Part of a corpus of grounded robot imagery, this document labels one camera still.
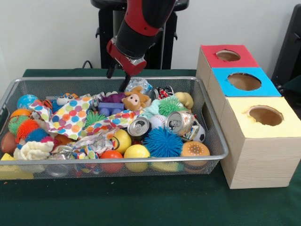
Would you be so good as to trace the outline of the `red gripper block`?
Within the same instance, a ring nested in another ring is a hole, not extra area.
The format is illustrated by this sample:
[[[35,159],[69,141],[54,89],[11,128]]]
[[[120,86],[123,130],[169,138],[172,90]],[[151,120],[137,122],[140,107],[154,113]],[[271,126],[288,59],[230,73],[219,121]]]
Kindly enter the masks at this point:
[[[131,76],[137,75],[143,70],[143,57],[139,59],[132,59],[122,54],[117,49],[115,41],[115,39],[109,40],[106,47],[108,54],[115,60],[111,62],[106,73],[106,77],[110,79],[113,76],[115,69],[118,67],[119,64],[125,71],[125,79],[122,81],[119,87],[119,91],[124,92],[131,80]]]

